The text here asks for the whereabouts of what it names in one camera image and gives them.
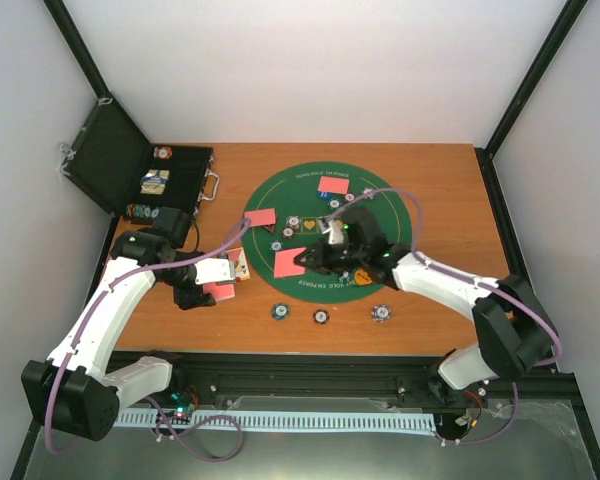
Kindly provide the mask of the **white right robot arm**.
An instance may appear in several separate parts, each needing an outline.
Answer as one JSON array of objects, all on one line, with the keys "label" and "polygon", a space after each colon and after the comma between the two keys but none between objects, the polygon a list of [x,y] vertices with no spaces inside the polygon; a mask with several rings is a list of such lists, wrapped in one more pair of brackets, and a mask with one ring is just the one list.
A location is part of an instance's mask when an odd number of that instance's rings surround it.
[{"label": "white right robot arm", "polygon": [[559,352],[557,331],[525,279],[471,275],[392,243],[365,208],[353,207],[339,220],[326,217],[319,227],[320,239],[295,256],[296,265],[322,275],[361,269],[376,284],[425,297],[472,323],[476,343],[440,361],[429,380],[434,395],[484,380],[516,382]]}]

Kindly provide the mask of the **blue poker chip stack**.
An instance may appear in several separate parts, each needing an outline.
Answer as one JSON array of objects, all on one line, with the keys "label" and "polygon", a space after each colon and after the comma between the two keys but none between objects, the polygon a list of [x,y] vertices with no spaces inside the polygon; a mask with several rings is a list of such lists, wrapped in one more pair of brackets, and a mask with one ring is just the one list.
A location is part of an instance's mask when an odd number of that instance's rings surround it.
[{"label": "blue poker chip stack", "polygon": [[274,320],[283,320],[288,317],[290,308],[285,303],[276,303],[271,309],[271,317]]}]

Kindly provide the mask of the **single blue poker chip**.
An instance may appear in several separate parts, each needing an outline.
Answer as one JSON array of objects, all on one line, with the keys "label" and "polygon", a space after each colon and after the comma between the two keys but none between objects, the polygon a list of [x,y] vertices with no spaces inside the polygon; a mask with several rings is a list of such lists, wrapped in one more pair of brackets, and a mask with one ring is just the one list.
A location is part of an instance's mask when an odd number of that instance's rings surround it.
[{"label": "single blue poker chip", "polygon": [[271,249],[273,252],[278,252],[278,251],[281,251],[283,248],[284,248],[284,245],[283,245],[283,243],[282,243],[281,241],[279,241],[279,240],[275,240],[275,241],[272,241],[272,242],[270,243],[270,249]]}]

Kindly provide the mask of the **white purple single chip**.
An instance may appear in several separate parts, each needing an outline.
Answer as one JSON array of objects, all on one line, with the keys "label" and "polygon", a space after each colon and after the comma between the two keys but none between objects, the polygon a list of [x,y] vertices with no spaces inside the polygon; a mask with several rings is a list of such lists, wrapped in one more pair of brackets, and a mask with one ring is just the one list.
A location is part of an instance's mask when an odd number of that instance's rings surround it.
[{"label": "white purple single chip", "polygon": [[301,220],[298,216],[289,216],[287,218],[287,225],[292,229],[299,229]]}]

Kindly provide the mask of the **orange big blind button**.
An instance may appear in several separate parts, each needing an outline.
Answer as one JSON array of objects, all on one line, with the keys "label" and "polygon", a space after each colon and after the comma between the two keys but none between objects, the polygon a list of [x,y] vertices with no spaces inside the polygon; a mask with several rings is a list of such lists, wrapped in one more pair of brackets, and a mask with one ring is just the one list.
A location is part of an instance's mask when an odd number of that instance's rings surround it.
[{"label": "orange big blind button", "polygon": [[357,286],[368,286],[374,283],[369,273],[364,269],[357,269],[353,274],[353,280]]}]

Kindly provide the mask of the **blue small blind button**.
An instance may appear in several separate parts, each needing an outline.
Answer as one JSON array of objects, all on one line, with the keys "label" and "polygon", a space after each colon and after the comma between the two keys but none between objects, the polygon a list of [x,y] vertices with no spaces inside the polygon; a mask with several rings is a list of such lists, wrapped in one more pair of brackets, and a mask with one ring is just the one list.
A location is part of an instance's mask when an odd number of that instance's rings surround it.
[{"label": "blue small blind button", "polygon": [[317,198],[322,201],[329,201],[332,199],[332,194],[328,192],[317,192]]}]

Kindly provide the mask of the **white purple chip stack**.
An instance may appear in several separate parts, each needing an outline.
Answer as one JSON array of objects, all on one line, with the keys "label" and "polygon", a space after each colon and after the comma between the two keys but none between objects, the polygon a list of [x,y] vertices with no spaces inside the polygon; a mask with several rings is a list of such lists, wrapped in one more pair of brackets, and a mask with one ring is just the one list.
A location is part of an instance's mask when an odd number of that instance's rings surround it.
[{"label": "white purple chip stack", "polygon": [[391,309],[386,304],[377,304],[371,309],[371,317],[375,322],[378,323],[386,322],[391,318],[391,315]]}]

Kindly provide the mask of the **red playing card deck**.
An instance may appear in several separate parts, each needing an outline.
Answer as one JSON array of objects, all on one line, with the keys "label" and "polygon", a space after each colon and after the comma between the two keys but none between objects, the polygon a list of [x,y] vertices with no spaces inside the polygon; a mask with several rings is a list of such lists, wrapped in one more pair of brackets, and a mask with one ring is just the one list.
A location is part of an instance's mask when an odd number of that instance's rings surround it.
[{"label": "red playing card deck", "polygon": [[205,283],[203,292],[210,294],[216,302],[225,301],[235,297],[235,284]]}]

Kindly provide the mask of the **red backed playing card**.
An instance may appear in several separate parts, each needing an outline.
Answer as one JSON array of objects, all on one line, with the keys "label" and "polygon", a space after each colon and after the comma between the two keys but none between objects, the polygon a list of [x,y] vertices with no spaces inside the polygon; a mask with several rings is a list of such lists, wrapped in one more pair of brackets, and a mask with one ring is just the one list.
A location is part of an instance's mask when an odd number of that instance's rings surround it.
[{"label": "red backed playing card", "polygon": [[275,225],[277,214],[274,208],[250,210],[244,212],[244,218],[250,221],[250,226],[261,227]]}]

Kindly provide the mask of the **dark red chip stack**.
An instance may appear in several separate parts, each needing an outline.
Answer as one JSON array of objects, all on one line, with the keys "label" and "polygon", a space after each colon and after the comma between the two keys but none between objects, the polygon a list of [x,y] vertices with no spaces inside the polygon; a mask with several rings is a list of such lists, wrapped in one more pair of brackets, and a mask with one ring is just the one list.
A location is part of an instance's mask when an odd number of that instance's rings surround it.
[{"label": "dark red chip stack", "polygon": [[313,313],[313,321],[316,324],[324,325],[330,320],[330,314],[324,309],[318,309]]}]

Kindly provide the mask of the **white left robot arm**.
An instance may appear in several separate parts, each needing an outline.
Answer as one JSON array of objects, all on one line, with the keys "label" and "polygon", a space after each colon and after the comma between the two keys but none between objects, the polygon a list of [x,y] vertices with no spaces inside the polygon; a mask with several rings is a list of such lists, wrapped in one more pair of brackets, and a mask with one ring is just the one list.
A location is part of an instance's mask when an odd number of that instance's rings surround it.
[{"label": "white left robot arm", "polygon": [[69,333],[45,361],[25,366],[21,382],[45,431],[98,441],[120,411],[144,397],[156,393],[173,403],[186,395],[188,378],[165,353],[144,355],[113,373],[106,367],[132,313],[155,284],[172,287],[175,303],[187,310],[214,305],[205,285],[234,278],[228,259],[183,251],[190,223],[189,215],[167,208],[150,226],[121,234]]}]

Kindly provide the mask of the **single red poker chip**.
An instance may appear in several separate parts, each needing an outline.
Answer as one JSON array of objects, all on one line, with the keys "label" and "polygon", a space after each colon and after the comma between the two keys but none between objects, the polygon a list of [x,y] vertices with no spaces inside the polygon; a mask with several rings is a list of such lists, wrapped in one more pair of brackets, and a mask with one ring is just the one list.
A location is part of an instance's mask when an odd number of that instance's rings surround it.
[{"label": "single red poker chip", "polygon": [[295,235],[295,230],[293,228],[291,228],[291,227],[285,227],[282,230],[281,234],[282,234],[283,238],[285,238],[285,239],[291,239]]}]

